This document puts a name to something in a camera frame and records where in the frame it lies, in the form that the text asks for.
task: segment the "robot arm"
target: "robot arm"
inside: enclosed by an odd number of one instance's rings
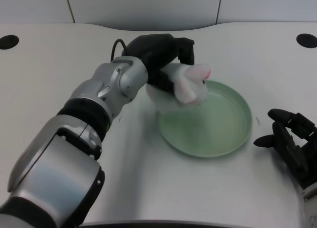
[[[50,119],[15,164],[0,227],[73,228],[84,221],[105,180],[97,159],[113,119],[151,83],[170,91],[159,70],[177,56],[194,63],[193,41],[141,36],[122,57],[100,65]]]

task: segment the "black hole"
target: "black hole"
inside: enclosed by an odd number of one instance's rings
[[[8,50],[15,47],[19,43],[17,36],[3,36],[0,38],[0,50]]]
[[[296,41],[298,44],[306,48],[317,47],[317,37],[311,34],[300,34],[296,37]]]

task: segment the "silver robot arm segment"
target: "silver robot arm segment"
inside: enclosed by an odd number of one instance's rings
[[[100,65],[15,164],[0,227],[78,227],[105,180],[97,159],[112,120],[148,81],[136,57]]]

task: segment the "white table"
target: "white table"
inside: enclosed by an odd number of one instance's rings
[[[15,48],[0,51],[0,203],[19,155],[71,92],[109,62],[113,42],[150,33],[85,24],[0,25],[0,37],[20,38]],[[317,36],[317,23],[230,23],[172,32],[195,40],[196,62],[211,66],[210,79],[246,99],[252,135],[236,153],[219,159],[186,156],[160,136],[154,105],[142,88],[103,142],[99,162],[106,181],[85,222],[300,227],[301,199],[288,171],[272,149],[257,148],[253,141],[271,133],[266,114],[272,108],[317,122],[317,49],[298,45],[301,33]]]

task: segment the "green plate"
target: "green plate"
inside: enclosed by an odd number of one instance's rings
[[[199,106],[159,116],[163,137],[178,150],[197,157],[216,157],[238,149],[249,137],[251,111],[232,88],[206,81],[209,96]]]

